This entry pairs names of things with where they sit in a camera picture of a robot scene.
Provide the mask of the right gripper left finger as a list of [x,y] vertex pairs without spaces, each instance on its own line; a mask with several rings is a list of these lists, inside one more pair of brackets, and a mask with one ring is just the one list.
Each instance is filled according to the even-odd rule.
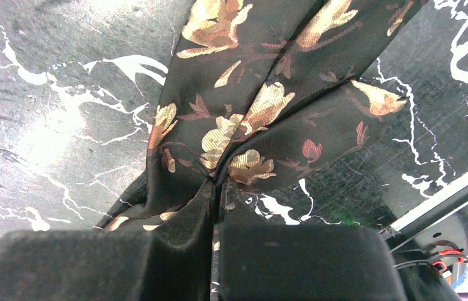
[[0,300],[209,300],[215,192],[152,231],[6,233]]

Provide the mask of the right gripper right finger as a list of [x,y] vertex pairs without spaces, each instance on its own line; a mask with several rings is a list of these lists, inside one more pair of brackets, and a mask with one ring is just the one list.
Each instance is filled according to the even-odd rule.
[[267,224],[239,185],[222,185],[219,300],[405,300],[387,244],[373,229]]

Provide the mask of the black gold floral tie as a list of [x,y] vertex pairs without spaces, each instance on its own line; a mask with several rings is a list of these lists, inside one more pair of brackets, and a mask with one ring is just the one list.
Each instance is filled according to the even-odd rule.
[[146,168],[99,222],[152,230],[203,184],[267,193],[373,144],[407,98],[361,80],[424,1],[195,1]]

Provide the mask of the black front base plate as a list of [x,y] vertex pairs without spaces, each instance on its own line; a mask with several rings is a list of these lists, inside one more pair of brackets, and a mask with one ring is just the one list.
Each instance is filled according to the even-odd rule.
[[468,273],[468,185],[400,230],[381,232],[407,300],[464,300]]

